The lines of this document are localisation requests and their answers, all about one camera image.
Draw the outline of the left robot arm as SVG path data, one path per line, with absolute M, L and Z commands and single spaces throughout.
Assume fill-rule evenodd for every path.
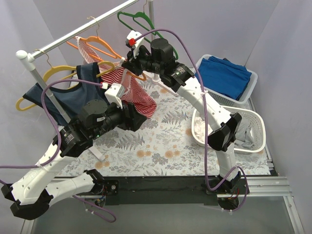
M 93 146 L 93 141 L 115 128 L 137 131 L 146 116 L 131 102 L 138 83 L 122 65 L 93 62 L 75 67 L 78 80 L 70 89 L 38 83 L 24 98 L 43 108 L 57 134 L 47 151 L 15 183 L 4 183 L 3 196 L 12 201 L 15 217 L 33 220 L 53 204 L 73 195 L 112 192 L 104 177 L 95 169 L 53 183 L 54 177 L 69 163 Z

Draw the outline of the red white striped tank top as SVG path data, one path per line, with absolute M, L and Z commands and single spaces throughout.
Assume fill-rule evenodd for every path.
M 76 36 L 75 39 L 78 50 L 85 62 L 99 63 L 102 61 L 102 58 L 90 45 L 87 45 L 82 40 L 82 37 Z M 129 72 L 125 72 L 125 69 L 119 65 L 119 62 L 115 62 L 114 66 L 114 70 L 101 76 L 102 81 L 108 84 L 121 84 L 125 88 L 125 91 L 120 99 L 127 103 L 133 103 L 140 114 L 151 118 L 157 108 L 156 102 L 146 93 L 135 77 L 130 75 Z

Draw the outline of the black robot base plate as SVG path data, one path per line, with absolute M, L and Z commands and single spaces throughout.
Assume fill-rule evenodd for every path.
M 235 184 L 225 181 L 209 191 L 204 176 L 106 176 L 103 189 L 86 192 L 89 197 L 105 196 L 106 205 L 203 204 L 238 207 L 238 197 L 249 193 L 244 178 Z

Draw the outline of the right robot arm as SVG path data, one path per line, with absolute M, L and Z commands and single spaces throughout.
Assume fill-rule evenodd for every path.
M 242 121 L 239 113 L 232 114 L 214 100 L 184 64 L 176 61 L 173 47 L 166 39 L 151 41 L 147 49 L 141 39 L 127 42 L 131 51 L 127 55 L 130 70 L 137 76 L 147 71 L 159 75 L 161 81 L 179 96 L 187 100 L 204 116 L 205 124 L 212 129 L 206 133 L 205 146 L 215 150 L 219 163 L 219 182 L 214 188 L 231 194 L 238 188 L 241 173 L 237 168 L 234 153 L 236 132 Z

